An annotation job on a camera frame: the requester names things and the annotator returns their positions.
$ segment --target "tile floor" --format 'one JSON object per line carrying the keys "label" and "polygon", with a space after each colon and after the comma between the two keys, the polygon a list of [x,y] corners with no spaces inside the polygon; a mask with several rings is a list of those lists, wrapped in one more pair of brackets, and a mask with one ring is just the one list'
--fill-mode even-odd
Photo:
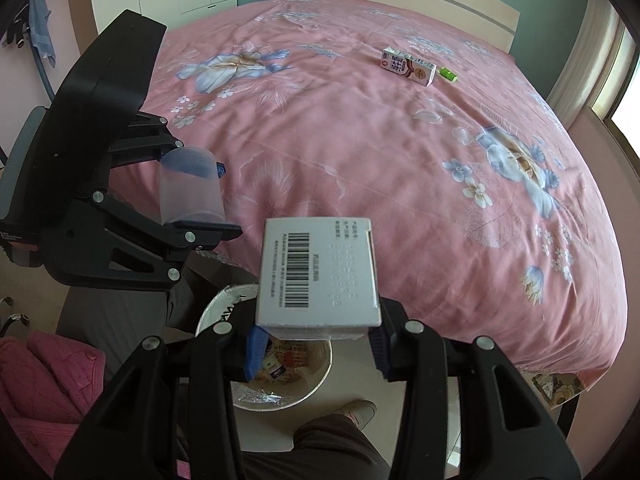
{"label": "tile floor", "polygon": [[[0,250],[0,298],[11,296],[13,307],[0,306],[0,317],[14,312],[31,318],[27,329],[18,324],[10,328],[9,335],[25,338],[28,330],[53,332],[68,287],[60,285],[47,271],[25,269],[11,264]],[[180,334],[171,333],[171,338]],[[391,462],[398,437],[404,383],[387,383],[375,369],[365,338],[356,341],[334,342],[334,364],[326,381],[309,399],[281,412],[252,413],[236,410],[241,445],[244,450],[280,451],[290,449],[292,434],[301,424],[325,413],[330,413],[353,399],[369,399],[378,406],[378,414],[365,428],[382,456]],[[447,445],[446,478],[455,476],[460,462],[460,409],[458,384],[449,379],[449,438]]]}

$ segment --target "floral bedspread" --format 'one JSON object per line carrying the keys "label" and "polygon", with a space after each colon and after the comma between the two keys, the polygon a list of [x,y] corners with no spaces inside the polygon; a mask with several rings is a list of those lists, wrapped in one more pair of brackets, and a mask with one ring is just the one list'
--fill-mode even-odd
{"label": "floral bedspread", "polygon": [[[458,75],[427,88],[391,46]],[[226,165],[226,256],[258,273],[264,220],[371,218],[380,293],[441,335],[589,388],[626,327],[620,252],[580,153],[507,54],[363,0],[271,0],[166,35],[144,111]],[[158,216],[157,163],[111,185]]]}

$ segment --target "mattress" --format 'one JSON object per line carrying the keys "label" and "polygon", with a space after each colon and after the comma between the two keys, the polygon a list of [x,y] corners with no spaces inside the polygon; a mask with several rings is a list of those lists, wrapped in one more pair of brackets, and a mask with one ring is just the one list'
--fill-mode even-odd
{"label": "mattress", "polygon": [[[391,46],[446,67],[422,86]],[[370,218],[382,296],[448,338],[493,337],[520,370],[589,388],[626,327],[620,252],[591,173],[508,55],[364,0],[271,0],[169,32],[145,112],[226,166],[220,251],[258,273],[264,221]],[[158,217],[156,162],[111,187]]]}

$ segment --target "dark pants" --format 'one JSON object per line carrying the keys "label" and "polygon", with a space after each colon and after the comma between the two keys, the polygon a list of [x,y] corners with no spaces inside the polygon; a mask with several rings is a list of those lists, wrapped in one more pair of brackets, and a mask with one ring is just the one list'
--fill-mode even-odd
{"label": "dark pants", "polygon": [[[193,333],[200,315],[182,280],[169,294],[71,288],[58,335],[85,342],[107,355],[109,380],[147,336],[165,326]],[[383,480],[389,467],[373,444],[343,415],[316,418],[293,436],[293,450],[244,452],[248,480]]]}

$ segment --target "white curtain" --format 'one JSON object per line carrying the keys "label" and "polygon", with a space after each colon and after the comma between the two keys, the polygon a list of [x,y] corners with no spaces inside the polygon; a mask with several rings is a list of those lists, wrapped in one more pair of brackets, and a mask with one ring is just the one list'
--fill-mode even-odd
{"label": "white curtain", "polygon": [[620,17],[609,0],[589,0],[569,59],[546,102],[569,128],[606,66]]}

